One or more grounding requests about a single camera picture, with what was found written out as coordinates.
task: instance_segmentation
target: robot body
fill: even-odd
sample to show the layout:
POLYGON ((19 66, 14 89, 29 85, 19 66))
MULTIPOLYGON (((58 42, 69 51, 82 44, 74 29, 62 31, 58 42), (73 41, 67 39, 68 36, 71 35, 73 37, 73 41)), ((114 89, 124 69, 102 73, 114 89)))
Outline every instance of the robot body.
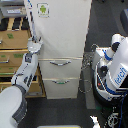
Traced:
POLYGON ((114 105, 128 90, 124 84, 128 75, 128 38, 115 34, 111 47, 98 49, 101 49, 102 54, 99 54, 100 60, 96 65, 93 62, 94 93, 103 103, 114 105))

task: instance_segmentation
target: white cabinet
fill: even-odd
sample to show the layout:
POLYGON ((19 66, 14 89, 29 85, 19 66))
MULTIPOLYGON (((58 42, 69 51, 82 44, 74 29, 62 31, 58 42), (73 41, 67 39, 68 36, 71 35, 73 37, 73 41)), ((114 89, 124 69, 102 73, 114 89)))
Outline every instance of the white cabinet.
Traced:
POLYGON ((24 0, 30 28, 32 11, 36 33, 44 41, 39 65, 47 98, 76 98, 92 0, 30 2, 24 0), (64 86, 51 82, 71 78, 73 82, 62 82, 64 86))

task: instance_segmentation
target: cabinet drawer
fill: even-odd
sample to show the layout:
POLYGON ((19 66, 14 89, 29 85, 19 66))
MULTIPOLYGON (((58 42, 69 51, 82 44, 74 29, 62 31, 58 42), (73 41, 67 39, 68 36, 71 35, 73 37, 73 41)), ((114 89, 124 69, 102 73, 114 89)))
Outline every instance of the cabinet drawer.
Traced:
POLYGON ((43 78, 79 77, 82 59, 39 61, 43 78))
POLYGON ((24 53, 28 50, 1 50, 0 51, 0 67, 1 66, 20 66, 24 53))
POLYGON ((77 98, 79 79, 43 80, 47 99, 77 98))
MULTIPOLYGON (((10 82, 11 77, 6 77, 4 79, 5 82, 0 82, 0 92, 2 92, 5 88, 12 86, 10 82)), ((31 87, 27 93, 27 96, 34 96, 34 95, 42 95, 42 88, 38 76, 36 76, 36 78, 32 81, 31 87)))
POLYGON ((0 49, 23 49, 27 48, 28 32, 20 31, 2 31, 0 32, 0 49))
MULTIPOLYGON (((0 77, 12 77, 19 67, 0 67, 0 77)), ((37 68, 35 76, 39 76, 39 69, 37 68)))

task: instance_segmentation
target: drawer handle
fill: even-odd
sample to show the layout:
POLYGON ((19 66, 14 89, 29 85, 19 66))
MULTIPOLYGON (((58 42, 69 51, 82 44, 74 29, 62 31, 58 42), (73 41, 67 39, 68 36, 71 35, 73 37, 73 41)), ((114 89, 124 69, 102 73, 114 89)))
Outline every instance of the drawer handle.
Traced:
POLYGON ((7 61, 0 61, 0 64, 8 63, 8 62, 9 62, 9 59, 7 61))
POLYGON ((65 81, 63 81, 63 80, 59 80, 59 81, 57 81, 57 80, 53 80, 52 82, 54 82, 54 83, 56 83, 56 84, 66 84, 66 83, 68 83, 69 82, 69 80, 65 80, 65 81))
POLYGON ((14 75, 15 73, 12 73, 12 72, 10 72, 10 73, 0 73, 0 75, 14 75))
POLYGON ((71 61, 66 61, 66 62, 63 62, 63 63, 57 63, 55 61, 50 61, 51 64, 54 64, 54 65, 57 65, 57 66, 64 66, 66 64, 69 64, 71 63, 71 61))
POLYGON ((0 40, 0 44, 2 44, 2 40, 0 40))

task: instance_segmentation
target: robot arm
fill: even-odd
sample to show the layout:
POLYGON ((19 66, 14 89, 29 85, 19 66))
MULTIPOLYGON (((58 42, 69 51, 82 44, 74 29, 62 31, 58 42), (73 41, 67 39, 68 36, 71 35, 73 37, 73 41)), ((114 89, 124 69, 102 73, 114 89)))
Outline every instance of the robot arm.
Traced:
POLYGON ((29 53, 23 56, 22 64, 12 77, 12 86, 0 93, 0 126, 2 128, 17 128, 24 118, 27 105, 25 94, 28 92, 38 66, 38 55, 42 41, 28 42, 29 53))

